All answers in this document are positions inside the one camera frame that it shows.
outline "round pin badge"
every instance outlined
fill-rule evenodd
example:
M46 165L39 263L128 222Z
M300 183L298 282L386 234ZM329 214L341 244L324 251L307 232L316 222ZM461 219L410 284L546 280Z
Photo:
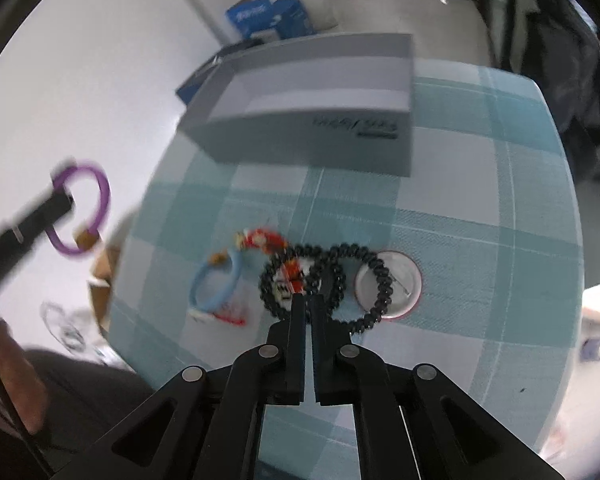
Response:
M378 258L384 261L389 269L389 276L394 282L391 305L382 319L398 319L408 314L416 306L422 293L422 275L420 269L406 254L397 251L382 251ZM374 306L378 295L378 284L372 270L365 264L360 267L354 280L355 295L363 310L369 311Z

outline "human hand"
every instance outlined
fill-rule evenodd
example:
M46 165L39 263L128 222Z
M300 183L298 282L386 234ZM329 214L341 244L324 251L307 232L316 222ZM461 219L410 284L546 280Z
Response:
M27 431L37 433L45 423L46 388L3 320L0 320L0 378Z

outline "checkered tablecloth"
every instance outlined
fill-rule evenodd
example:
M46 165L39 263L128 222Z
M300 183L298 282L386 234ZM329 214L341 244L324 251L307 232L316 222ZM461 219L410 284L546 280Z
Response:
M263 255L246 255L234 295L247 326L200 323L187 298L209 254L237 231L270 226L292 242L409 254L422 270L418 306L356 342L398 366L436 365L539 449L580 322L582 240L564 152L532 81L440 60L416 60L415 75L409 178L216 164L176 134L126 242L110 308L109 341L142 377L159 387L187 365L225 366L265 341L274 320L258 298ZM348 298L338 315L360 310ZM267 408L260 458L302 478L358 478L351 408L316 405L312 388L308 375L307 402Z

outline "gray box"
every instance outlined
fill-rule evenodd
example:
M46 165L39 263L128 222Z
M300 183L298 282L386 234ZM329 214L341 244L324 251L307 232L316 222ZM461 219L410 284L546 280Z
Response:
M178 130L216 162L409 176L409 34L334 34L266 44L222 63Z

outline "purple hair tie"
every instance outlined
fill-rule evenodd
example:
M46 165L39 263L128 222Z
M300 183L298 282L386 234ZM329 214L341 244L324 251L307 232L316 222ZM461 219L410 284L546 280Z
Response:
M69 167L62 170L60 173L56 174L52 177L52 183L54 189L62 189L64 188L64 184L73 178L77 174L81 173L90 173L98 182L98 187L100 188L100 204L98 206L98 210L96 215L93 217L93 220L87 227L86 231L92 235L98 235L98 229L104 222L105 217L107 216L107 211L109 209L109 202L111 198L111 190L109 188L109 181L107 180L104 171L101 168L97 167L94 164L76 164L72 163ZM67 256L79 256L80 254L84 254L87 252L84 249L79 247L67 247L58 237L58 233L56 233L56 229L53 226L46 229L46 235L49 237L49 241L51 245L56 248L56 250Z

